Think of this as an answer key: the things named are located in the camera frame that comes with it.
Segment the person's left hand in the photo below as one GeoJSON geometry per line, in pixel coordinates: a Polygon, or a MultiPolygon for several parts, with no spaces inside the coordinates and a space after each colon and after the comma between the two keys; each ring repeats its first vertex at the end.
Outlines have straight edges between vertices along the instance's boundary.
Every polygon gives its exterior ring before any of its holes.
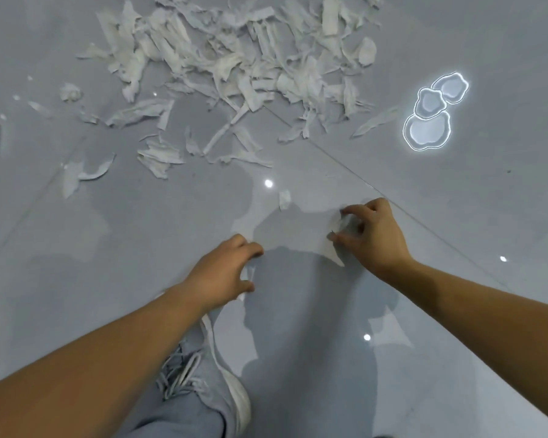
{"type": "Polygon", "coordinates": [[[242,235],[235,234],[197,262],[183,281],[183,288],[201,313],[208,314],[239,297],[228,295],[228,285],[234,279],[241,279],[245,266],[263,254],[264,249],[259,243],[249,242],[242,235]]]}

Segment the light blue sneaker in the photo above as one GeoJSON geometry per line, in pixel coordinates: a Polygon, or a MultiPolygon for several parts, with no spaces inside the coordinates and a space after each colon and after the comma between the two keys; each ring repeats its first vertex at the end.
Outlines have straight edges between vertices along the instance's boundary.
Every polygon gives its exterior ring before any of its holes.
{"type": "Polygon", "coordinates": [[[224,438],[240,438],[251,420],[251,402],[241,381],[217,357],[208,315],[201,317],[162,364],[156,386],[163,401],[195,393],[225,423],[224,438]]]}

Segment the person's right forearm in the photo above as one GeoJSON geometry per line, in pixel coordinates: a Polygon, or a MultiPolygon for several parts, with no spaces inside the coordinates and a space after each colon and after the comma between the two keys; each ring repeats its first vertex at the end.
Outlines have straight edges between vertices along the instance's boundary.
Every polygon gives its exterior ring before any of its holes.
{"type": "Polygon", "coordinates": [[[415,260],[396,263],[381,279],[548,417],[548,304],[415,260]]]}

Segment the curved torn white film scrap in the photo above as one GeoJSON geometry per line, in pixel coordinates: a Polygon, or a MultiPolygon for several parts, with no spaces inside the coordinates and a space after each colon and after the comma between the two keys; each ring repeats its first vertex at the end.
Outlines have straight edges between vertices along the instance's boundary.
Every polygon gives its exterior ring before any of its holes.
{"type": "Polygon", "coordinates": [[[111,154],[109,159],[95,169],[94,172],[85,170],[85,161],[69,162],[63,169],[62,196],[63,199],[70,198],[79,188],[81,182],[97,180],[104,176],[113,164],[116,154],[111,154]]]}

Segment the light blue jeans leg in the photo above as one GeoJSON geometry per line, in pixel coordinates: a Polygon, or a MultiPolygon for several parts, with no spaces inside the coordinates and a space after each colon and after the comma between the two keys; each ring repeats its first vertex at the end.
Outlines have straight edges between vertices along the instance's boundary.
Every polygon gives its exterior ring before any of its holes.
{"type": "Polygon", "coordinates": [[[114,438],[224,438],[226,423],[190,393],[164,401],[126,432],[114,438]]]}

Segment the person's right hand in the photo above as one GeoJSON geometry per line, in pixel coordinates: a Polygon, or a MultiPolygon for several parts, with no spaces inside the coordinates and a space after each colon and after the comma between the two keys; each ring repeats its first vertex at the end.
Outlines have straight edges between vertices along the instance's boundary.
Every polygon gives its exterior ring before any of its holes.
{"type": "Polygon", "coordinates": [[[413,263],[402,230],[386,198],[345,206],[340,213],[343,217],[357,219],[358,232],[355,236],[360,237],[361,246],[358,251],[350,253],[378,279],[391,283],[413,263]]]}

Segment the pile of torn white film scraps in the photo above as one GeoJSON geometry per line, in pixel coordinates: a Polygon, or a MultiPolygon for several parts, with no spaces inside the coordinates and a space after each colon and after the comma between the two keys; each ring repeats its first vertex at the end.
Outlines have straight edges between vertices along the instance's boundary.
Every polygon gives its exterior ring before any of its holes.
{"type": "Polygon", "coordinates": [[[163,85],[169,95],[202,95],[210,109],[224,103],[234,113],[202,148],[186,127],[189,155],[207,157],[232,132],[241,149],[216,162],[239,160],[270,168],[257,156],[262,148],[240,122],[277,97],[302,107],[295,124],[278,137],[283,144],[309,139],[315,123],[328,132],[329,106],[342,109],[340,120],[371,112],[374,105],[360,97],[355,76],[375,62],[376,43],[370,36],[354,46],[348,41],[364,26],[378,24],[374,16],[381,4],[283,0],[274,7],[245,0],[233,6],[227,0],[226,7],[203,7],[193,0],[153,0],[152,11],[140,14],[131,0],[124,0],[121,12],[96,13],[107,49],[90,43],[76,58],[102,61],[121,81],[129,107],[105,119],[106,126],[157,119],[157,129],[167,129],[175,99],[153,92],[150,99],[138,101],[146,67],[164,64],[169,80],[163,85]]]}

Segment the long narrow white film scrap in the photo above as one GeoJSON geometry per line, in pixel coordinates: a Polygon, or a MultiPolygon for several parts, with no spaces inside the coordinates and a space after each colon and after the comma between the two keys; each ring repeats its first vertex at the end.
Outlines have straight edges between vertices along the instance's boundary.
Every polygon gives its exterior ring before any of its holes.
{"type": "Polygon", "coordinates": [[[368,119],[365,123],[360,125],[354,133],[351,135],[351,139],[359,138],[370,130],[377,128],[380,125],[384,125],[392,122],[399,116],[399,108],[397,106],[391,107],[389,109],[380,112],[378,115],[368,119]]]}

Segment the person's left forearm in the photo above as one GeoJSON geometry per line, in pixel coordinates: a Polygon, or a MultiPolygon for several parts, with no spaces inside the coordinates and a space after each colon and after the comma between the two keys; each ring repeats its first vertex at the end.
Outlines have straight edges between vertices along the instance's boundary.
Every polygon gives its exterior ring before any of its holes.
{"type": "Polygon", "coordinates": [[[0,380],[0,438],[109,438],[209,307],[175,286],[0,380]]]}

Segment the clear protective film sheet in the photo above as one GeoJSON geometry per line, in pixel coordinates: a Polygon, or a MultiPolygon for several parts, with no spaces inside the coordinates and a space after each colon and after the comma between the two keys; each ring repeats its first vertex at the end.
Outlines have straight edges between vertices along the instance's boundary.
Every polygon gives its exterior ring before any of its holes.
{"type": "Polygon", "coordinates": [[[348,255],[334,246],[329,235],[345,224],[338,210],[307,213],[292,204],[286,210],[268,215],[254,229],[253,238],[267,250],[287,248],[325,257],[344,267],[348,255]]]}

